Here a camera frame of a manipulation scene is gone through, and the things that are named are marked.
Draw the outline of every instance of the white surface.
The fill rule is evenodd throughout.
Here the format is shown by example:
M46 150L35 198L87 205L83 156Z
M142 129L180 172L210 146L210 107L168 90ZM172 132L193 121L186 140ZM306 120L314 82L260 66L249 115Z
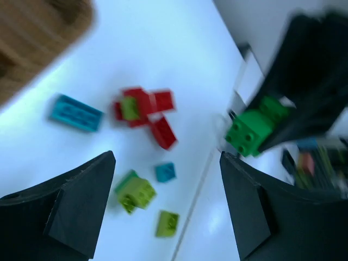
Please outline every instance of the white surface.
M224 114L242 58L209 0L96 1L90 32L0 110L0 197L79 166L112 150L113 187L129 169L158 196L131 216L111 195L95 261L170 260L177 236L154 234L161 209L184 221L204 163L216 145L213 122ZM125 86L170 88L177 111L166 117L179 140L159 148L148 129L116 126L110 105ZM48 121L57 93L106 112L98 133ZM155 181L153 166L173 161L177 179Z
M336 122L331 126L328 131L328 136L330 137L348 137L348 108L346 107L336 119Z
M181 246L173 261L239 260L221 170L215 150Z
M263 72L267 73L295 11L321 10L323 0L214 0L237 44L248 42Z
M246 105L252 101L258 92L263 79L264 76L254 54L248 52L245 57L244 74L236 87L236 92Z

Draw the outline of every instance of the lime green lego brick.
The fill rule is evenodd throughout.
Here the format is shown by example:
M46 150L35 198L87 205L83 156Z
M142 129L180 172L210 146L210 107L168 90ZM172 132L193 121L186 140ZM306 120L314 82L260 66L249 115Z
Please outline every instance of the lime green lego brick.
M130 181L130 179L134 177L139 178L138 174L134 170L130 170L114 189L115 193L118 194Z
M135 207L136 207L135 202L129 195L127 194L122 194L120 196L118 195L117 200L123 206L123 208L128 214L132 214L135 211Z
M179 215L167 211L161 211L156 237L172 237L175 235L179 222Z
M126 96L121 101L122 116L127 121L135 121L140 119L136 99L131 96Z
M149 181L142 178L133 177L122 192L129 196L138 208L145 209L156 196L154 188Z
M290 108L283 106L277 99L269 96L262 98L259 109L262 114L275 123L282 121L290 113Z
M249 110L234 119L225 139L247 157L257 154L259 145L273 132L275 124L257 110Z

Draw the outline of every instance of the small blue lego brick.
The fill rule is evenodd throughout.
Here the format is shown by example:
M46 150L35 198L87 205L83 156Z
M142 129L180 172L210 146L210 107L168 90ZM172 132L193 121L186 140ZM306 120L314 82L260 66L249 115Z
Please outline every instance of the small blue lego brick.
M300 150L314 150L318 147L318 143L314 137L297 140L296 144Z
M167 182L176 177L173 163L156 166L155 171L159 182Z
M61 95L54 105L50 118L87 132L96 132L102 116L101 111Z

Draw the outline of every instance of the lego brick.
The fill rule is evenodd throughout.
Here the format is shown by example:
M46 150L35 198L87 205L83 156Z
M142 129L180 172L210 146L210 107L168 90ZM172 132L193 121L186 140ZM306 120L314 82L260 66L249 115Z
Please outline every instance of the lego brick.
M303 170L297 170L295 173L295 185L301 189L312 189L313 178Z
M154 92L153 95L156 101L156 112L174 110L171 91Z
M318 147L318 142L313 137L297 140L296 144L300 150L314 150Z
M270 120L279 123L289 115L289 108L283 106L278 100L265 96L260 103L260 111Z
M136 207L145 209L156 196L156 192L146 179L133 177L117 196L129 197Z
M115 116L116 116L117 120L119 120L119 121L124 120L124 118L122 116L121 103L119 103L119 102L114 103L114 112L115 112Z
M136 99L138 110L142 117L156 112L154 104L151 102L150 96L146 92L142 91L132 97Z
M274 127L275 124L259 111L249 110L233 121L225 139L242 156L257 155L258 146L272 133Z
M103 113L66 95L61 95L50 115L51 119L88 132L98 130Z
M126 194L124 189L132 178L138 178L138 174L136 174L134 170L130 170L114 189L115 193L117 194L118 202L128 214L135 211L136 204L133 199Z
M136 97L137 95L142 94L143 90L141 87L136 87L136 88L124 89L122 92L123 92L123 96Z
M301 153L299 156L297 169L314 176L314 167L315 164L312 155L310 153Z
M156 237L172 237L175 235L179 222L179 215L161 211L157 225Z
M148 123L149 123L148 117L144 117L144 118L141 118L139 120L128 121L128 126L130 128L136 128L136 127L141 127L141 126L147 125Z
M158 144L165 150L169 150L177 141L167 120L163 116L158 121L150 123L150 128Z
M138 174L134 170L130 170L118 183L118 185L114 189L115 193L118 194L132 178L139 178Z
M156 177L159 182L167 182L175 178L175 168L172 162L155 167Z
M147 117L148 114L156 112L154 101L142 88L131 88L123 91L123 95L132 96L136 100L140 117Z
M132 96L126 96L121 101L122 116L126 121L139 120L140 115L136 99Z

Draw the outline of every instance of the red lego brick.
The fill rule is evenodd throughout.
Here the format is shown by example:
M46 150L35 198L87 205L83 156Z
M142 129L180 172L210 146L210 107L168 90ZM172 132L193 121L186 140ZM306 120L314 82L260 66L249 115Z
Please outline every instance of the red lego brick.
M116 119L118 119L119 121L123 121L124 118L122 116L121 103L119 102L114 103L114 111L115 111Z
M123 96L132 96L138 95L143 93L143 90L140 86L137 86L136 88L129 88L129 89L124 89L123 91Z
M144 117L140 120L128 121L128 126L130 126L130 128L136 128L136 127L147 125L148 123L149 123L148 117Z
M140 116L145 117L148 114L155 113L156 109L151 102L149 94L142 88L132 88L123 91L124 96L132 96L136 99L136 105Z
M170 147L177 141L164 116L154 123L150 122L150 128L158 144L165 150L169 150Z
M153 94L156 101L156 112L174 110L171 91L159 91Z
M297 168L314 176L315 163L310 153L301 153Z

